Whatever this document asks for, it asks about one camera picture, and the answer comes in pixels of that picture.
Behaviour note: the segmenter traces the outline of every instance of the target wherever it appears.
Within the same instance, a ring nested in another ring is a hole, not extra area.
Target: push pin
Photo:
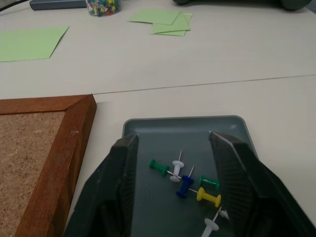
[[[199,183],[200,186],[202,184],[209,184],[209,185],[214,186],[217,191],[219,190],[219,182],[218,181],[207,179],[203,175],[200,177],[198,183]]]
[[[201,201],[202,199],[211,201],[211,202],[215,203],[215,207],[219,207],[219,204],[221,203],[222,196],[218,195],[217,197],[214,197],[210,194],[207,194],[205,192],[204,188],[201,187],[197,192],[197,200]]]
[[[217,211],[216,215],[214,216],[213,220],[210,220],[208,218],[204,219],[206,227],[205,227],[205,230],[204,230],[204,232],[203,232],[201,237],[209,237],[210,234],[212,233],[212,231],[218,231],[219,230],[219,227],[215,223],[215,220],[216,220],[220,210],[221,210],[221,207],[218,209],[218,211]]]
[[[176,194],[181,197],[181,198],[186,198],[187,197],[187,191],[189,189],[189,186],[194,182],[194,180],[190,177],[191,174],[192,174],[192,171],[194,169],[194,165],[190,171],[190,174],[189,176],[187,175],[183,175],[182,176],[182,180],[183,180],[183,183],[182,183],[182,186],[181,186],[181,189],[180,191],[177,191]]]
[[[180,179],[178,178],[178,176],[179,176],[179,173],[180,173],[180,169],[184,167],[184,164],[180,161],[181,154],[182,154],[182,150],[181,150],[180,155],[179,155],[179,160],[174,160],[172,162],[172,164],[174,165],[173,173],[175,174],[175,175],[170,177],[170,180],[172,182],[180,182]]]
[[[224,217],[224,218],[226,218],[227,220],[229,220],[229,216],[228,216],[227,210],[225,210],[225,211],[220,211],[219,214],[220,214],[222,217]]]
[[[149,164],[150,169],[157,169],[162,172],[163,177],[167,175],[169,171],[169,165],[163,166],[161,164],[156,163],[155,159],[152,159],[152,161]]]

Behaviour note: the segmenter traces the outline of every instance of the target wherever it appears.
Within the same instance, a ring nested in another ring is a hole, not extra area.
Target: green push pin
[[[215,186],[215,189],[217,191],[219,190],[219,182],[217,180],[207,179],[203,175],[200,177],[198,183],[199,183],[200,186],[202,184],[209,184],[209,185]]]
[[[149,164],[149,168],[160,170],[162,172],[163,177],[164,177],[167,175],[170,167],[169,167],[169,165],[163,166],[161,164],[158,164],[158,163],[156,163],[155,159],[152,159],[152,161]]]

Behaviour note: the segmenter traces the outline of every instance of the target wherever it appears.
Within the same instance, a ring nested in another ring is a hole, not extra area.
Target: white push pin
[[[219,214],[220,214],[222,217],[224,217],[224,218],[226,218],[227,220],[229,220],[229,216],[228,216],[227,210],[225,210],[225,211],[220,211]]]
[[[170,177],[170,180],[172,182],[180,182],[180,179],[178,178],[178,176],[179,176],[179,173],[180,173],[180,169],[184,167],[184,164],[180,161],[181,154],[182,154],[182,150],[181,150],[180,155],[179,155],[179,160],[174,160],[172,162],[172,164],[174,165],[173,173],[175,174],[175,175]]]
[[[218,225],[215,223],[215,220],[218,216],[218,213],[220,213],[222,207],[220,207],[216,213],[216,215],[214,216],[213,220],[210,220],[208,218],[204,219],[204,222],[206,224],[205,230],[202,234],[202,237],[209,237],[209,235],[212,233],[212,231],[218,231],[219,227]]]

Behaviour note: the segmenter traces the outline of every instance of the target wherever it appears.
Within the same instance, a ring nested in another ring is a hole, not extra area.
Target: gray device
[[[85,0],[31,0],[30,7],[37,10],[86,8]]]

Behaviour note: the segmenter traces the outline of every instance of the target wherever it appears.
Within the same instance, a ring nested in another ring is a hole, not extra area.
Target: green paper
[[[162,32],[170,32],[170,31],[189,31],[190,26],[184,17],[183,13],[180,13],[173,22],[172,25],[163,25],[163,24],[153,24],[153,28],[151,33],[162,33]]]
[[[192,19],[192,14],[184,13],[184,17],[188,24],[190,24]],[[166,36],[184,36],[186,31],[171,31],[171,32],[163,32],[163,33],[156,33],[155,35],[166,35]]]
[[[0,62],[50,58],[68,27],[0,32]]]
[[[128,21],[172,25],[179,14],[180,11],[143,9],[133,15]]]

